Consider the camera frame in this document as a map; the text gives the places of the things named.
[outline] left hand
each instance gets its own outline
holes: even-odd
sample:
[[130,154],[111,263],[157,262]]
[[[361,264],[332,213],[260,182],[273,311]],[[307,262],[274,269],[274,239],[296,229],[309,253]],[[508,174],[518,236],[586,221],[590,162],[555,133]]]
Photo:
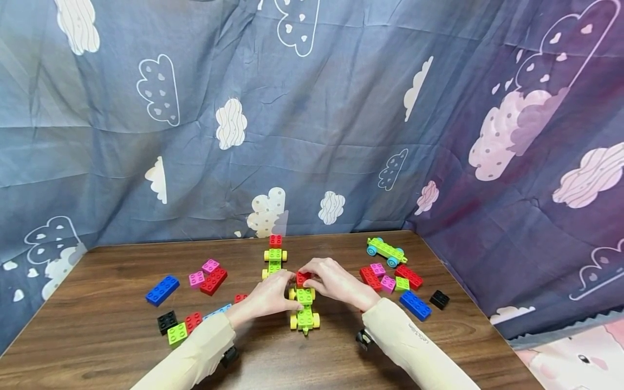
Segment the left hand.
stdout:
[[297,301],[284,298],[286,286],[294,278],[294,273],[279,270],[269,275],[261,283],[258,283],[247,298],[225,312],[225,316],[230,320],[232,328],[236,329],[243,323],[257,317],[268,316],[287,310],[302,310],[303,307]]

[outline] blue lego brick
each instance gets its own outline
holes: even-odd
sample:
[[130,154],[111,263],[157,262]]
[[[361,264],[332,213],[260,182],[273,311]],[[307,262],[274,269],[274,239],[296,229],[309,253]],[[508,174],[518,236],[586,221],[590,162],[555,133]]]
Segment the blue lego brick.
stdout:
[[180,286],[180,282],[171,275],[164,278],[156,287],[145,295],[145,299],[152,305],[158,307],[163,303],[176,288]]
[[227,305],[225,305],[224,307],[220,308],[219,310],[215,310],[215,311],[213,311],[213,312],[212,312],[212,313],[210,313],[210,314],[206,314],[206,315],[202,318],[202,321],[206,321],[206,318],[208,318],[208,317],[210,317],[210,316],[213,316],[213,315],[215,315],[215,314],[217,314],[217,313],[225,313],[225,311],[226,311],[227,309],[231,308],[231,307],[232,307],[232,304],[231,304],[231,303],[228,303]]
[[399,298],[399,302],[421,321],[431,314],[431,308],[411,291],[405,291]]

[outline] sleeve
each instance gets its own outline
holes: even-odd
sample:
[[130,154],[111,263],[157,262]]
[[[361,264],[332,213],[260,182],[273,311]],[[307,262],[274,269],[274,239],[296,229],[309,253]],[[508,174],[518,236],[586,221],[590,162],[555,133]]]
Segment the sleeve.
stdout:
[[215,372],[235,336],[225,314],[209,317],[131,390],[190,390]]
[[391,300],[382,298],[362,319],[375,343],[422,390],[479,389]]

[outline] pink lego brick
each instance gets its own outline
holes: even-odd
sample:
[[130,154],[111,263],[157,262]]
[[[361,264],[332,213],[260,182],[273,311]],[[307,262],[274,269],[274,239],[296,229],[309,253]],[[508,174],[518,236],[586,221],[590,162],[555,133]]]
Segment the pink lego brick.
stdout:
[[219,263],[217,263],[213,259],[210,259],[210,260],[206,261],[206,263],[204,265],[202,265],[202,270],[205,273],[207,273],[208,275],[210,275],[212,273],[212,271],[216,270],[217,267],[219,267]]
[[381,289],[387,291],[389,294],[392,294],[394,286],[396,286],[396,281],[388,275],[384,275],[381,279]]
[[381,263],[371,264],[371,268],[373,269],[373,273],[375,274],[375,276],[377,276],[378,278],[386,274],[386,270]]
[[194,272],[188,276],[188,282],[191,284],[191,288],[199,288],[199,285],[201,285],[205,280],[206,278],[204,278],[203,272],[201,271]]

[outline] blue curtain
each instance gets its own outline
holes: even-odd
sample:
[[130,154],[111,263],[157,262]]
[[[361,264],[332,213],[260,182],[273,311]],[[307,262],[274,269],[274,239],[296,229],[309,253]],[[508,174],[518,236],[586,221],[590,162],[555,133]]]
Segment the blue curtain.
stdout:
[[270,233],[415,229],[509,339],[621,310],[620,6],[0,0],[0,350],[89,248]]

